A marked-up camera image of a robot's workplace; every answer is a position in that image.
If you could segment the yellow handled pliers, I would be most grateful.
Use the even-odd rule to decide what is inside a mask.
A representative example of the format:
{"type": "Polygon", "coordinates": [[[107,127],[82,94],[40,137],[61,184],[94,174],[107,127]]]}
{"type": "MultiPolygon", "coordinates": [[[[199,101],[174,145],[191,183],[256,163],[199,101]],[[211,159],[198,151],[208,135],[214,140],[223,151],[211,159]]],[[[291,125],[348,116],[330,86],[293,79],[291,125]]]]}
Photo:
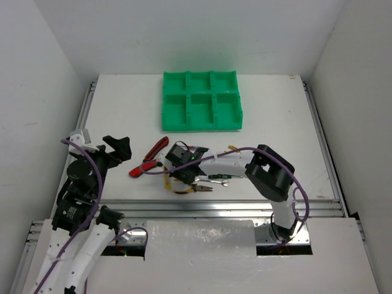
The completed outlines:
{"type": "Polygon", "coordinates": [[[192,184],[190,188],[187,190],[173,190],[173,193],[177,195],[186,195],[186,194],[192,194],[196,192],[212,192],[212,191],[213,191],[212,187],[192,184]]]}

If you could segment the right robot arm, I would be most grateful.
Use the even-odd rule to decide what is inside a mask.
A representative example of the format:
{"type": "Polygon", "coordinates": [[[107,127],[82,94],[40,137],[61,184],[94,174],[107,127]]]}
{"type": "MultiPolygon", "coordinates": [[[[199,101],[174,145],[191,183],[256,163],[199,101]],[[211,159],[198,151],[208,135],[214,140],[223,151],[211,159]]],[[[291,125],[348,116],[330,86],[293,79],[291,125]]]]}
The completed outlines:
{"type": "Polygon", "coordinates": [[[292,237],[298,216],[288,193],[294,183],[295,168],[269,146],[261,144],[256,148],[215,153],[204,147],[188,150],[176,143],[159,160],[169,176],[188,185],[199,176],[226,174],[247,178],[271,203],[272,238],[287,242],[292,237]]]}

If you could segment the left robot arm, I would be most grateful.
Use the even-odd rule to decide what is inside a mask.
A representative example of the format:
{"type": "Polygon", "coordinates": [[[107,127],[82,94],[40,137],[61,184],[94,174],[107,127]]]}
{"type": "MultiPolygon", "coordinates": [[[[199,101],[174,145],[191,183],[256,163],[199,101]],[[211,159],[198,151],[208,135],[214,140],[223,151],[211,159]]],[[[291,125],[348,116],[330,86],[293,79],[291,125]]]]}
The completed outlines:
{"type": "Polygon", "coordinates": [[[61,141],[74,161],[66,170],[51,220],[50,239],[30,293],[83,293],[99,256],[119,232],[124,215],[100,206],[108,170],[130,160],[129,137],[91,144],[80,129],[61,141]]]}

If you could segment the yellow needle nose pliers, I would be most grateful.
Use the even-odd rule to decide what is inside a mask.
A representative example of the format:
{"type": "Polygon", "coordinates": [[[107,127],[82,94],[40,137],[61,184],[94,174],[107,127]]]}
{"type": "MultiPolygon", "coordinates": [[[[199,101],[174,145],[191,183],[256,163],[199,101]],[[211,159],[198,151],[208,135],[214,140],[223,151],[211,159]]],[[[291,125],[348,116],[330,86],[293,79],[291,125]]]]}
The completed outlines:
{"type": "Polygon", "coordinates": [[[238,149],[238,148],[236,148],[236,147],[233,146],[233,145],[228,145],[227,149],[228,149],[229,151],[235,151],[235,152],[237,152],[237,153],[241,153],[241,150],[238,149]]]}

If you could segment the black green precision screwdriver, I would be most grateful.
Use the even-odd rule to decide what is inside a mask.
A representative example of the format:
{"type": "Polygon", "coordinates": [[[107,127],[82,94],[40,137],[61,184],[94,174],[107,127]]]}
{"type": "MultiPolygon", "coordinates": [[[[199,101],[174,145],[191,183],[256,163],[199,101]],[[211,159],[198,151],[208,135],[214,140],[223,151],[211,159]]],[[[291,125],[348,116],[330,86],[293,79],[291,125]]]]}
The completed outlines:
{"type": "Polygon", "coordinates": [[[233,179],[233,178],[241,178],[241,176],[227,175],[227,174],[208,175],[208,179],[233,179]]]}

